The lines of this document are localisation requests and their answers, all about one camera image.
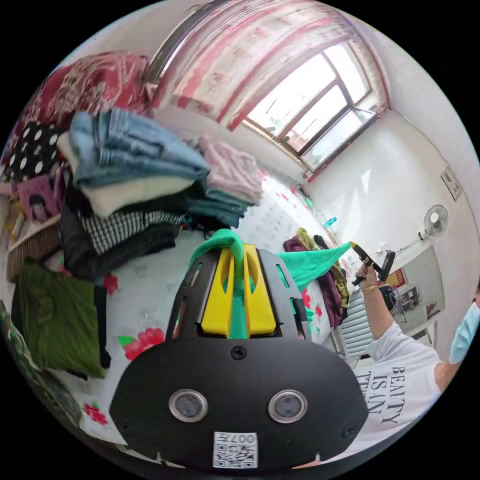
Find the qr code label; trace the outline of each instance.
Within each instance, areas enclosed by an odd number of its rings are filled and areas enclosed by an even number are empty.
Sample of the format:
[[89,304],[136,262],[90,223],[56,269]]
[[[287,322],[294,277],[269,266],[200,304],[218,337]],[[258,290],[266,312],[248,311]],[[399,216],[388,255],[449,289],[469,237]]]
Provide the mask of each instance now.
[[256,433],[216,431],[213,439],[213,467],[218,469],[256,469]]

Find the blue jeans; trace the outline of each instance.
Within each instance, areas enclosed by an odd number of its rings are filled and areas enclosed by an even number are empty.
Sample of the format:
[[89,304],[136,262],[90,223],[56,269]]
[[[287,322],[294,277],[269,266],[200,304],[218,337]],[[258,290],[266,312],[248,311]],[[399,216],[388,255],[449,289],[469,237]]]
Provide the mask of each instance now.
[[75,187],[104,187],[150,176],[201,179],[202,155],[158,123],[120,108],[78,112],[68,133],[78,157]]

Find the bed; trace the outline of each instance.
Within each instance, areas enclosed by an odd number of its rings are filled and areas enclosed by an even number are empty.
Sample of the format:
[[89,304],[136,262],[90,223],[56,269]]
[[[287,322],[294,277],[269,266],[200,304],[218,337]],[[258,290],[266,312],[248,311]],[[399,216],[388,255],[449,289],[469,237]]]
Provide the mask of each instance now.
[[[273,253],[283,252],[283,242],[299,227],[310,235],[321,234],[317,213],[309,208],[294,188],[285,186],[269,174],[263,178],[263,199],[250,208],[236,232],[245,243],[256,244]],[[175,294],[188,268],[194,250],[205,241],[202,233],[181,231],[174,249],[137,258],[108,275],[107,344],[111,366],[104,379],[84,381],[65,371],[51,371],[71,393],[71,418],[80,418],[79,427],[88,435],[118,445],[125,441],[113,425],[109,407],[117,384],[130,360],[123,344],[148,328],[166,331]],[[5,271],[5,246],[0,267]],[[62,268],[62,252],[47,262],[51,270]],[[2,275],[0,295],[10,313],[15,286]],[[314,311],[312,340],[323,343],[331,328],[320,287],[312,282],[303,292],[305,305]]]

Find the green cloth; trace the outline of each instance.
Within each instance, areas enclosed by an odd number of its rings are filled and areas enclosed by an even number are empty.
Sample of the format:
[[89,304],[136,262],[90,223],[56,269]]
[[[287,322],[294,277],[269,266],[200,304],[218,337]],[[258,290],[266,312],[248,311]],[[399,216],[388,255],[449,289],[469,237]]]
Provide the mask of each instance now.
[[[326,274],[332,265],[350,249],[346,243],[338,248],[318,251],[293,251],[277,253],[276,256],[285,262],[293,281],[300,291],[303,291],[312,280]],[[193,253],[190,260],[190,267],[196,258],[212,249],[229,248],[235,262],[235,279],[233,289],[232,315],[230,324],[230,338],[247,338],[247,326],[245,322],[245,304],[243,287],[244,268],[244,244],[240,237],[233,231],[222,229],[214,233],[209,240],[204,242]],[[314,313],[305,308],[308,325],[313,319]]]
[[27,262],[17,288],[33,362],[40,368],[104,378],[94,284]]
[[[305,248],[309,250],[323,250],[323,248],[320,248],[315,240],[310,237],[308,232],[304,228],[299,228],[296,231],[296,234],[300,241],[305,245]],[[345,278],[345,275],[342,273],[342,268],[340,267],[340,263],[336,261],[332,266],[331,266],[331,272],[333,274],[333,279],[335,281],[335,286],[336,289],[338,290],[338,293],[340,294],[341,297],[341,307],[343,309],[348,308],[349,303],[350,303],[350,293],[349,293],[349,287],[347,285],[347,279]]]
[[191,256],[190,268],[198,257],[213,249],[230,249],[233,259],[235,260],[234,275],[237,285],[243,285],[244,279],[244,244],[240,237],[233,231],[223,228],[216,231],[206,242],[202,243]]

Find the face mask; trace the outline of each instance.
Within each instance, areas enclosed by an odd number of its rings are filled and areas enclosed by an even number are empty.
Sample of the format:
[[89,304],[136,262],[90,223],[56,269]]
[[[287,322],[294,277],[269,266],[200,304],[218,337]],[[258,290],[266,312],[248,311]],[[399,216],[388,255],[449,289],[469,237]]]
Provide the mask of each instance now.
[[475,302],[473,302],[456,329],[455,337],[451,343],[450,358],[448,360],[451,364],[457,364],[465,358],[470,344],[474,339],[479,322],[480,308]]

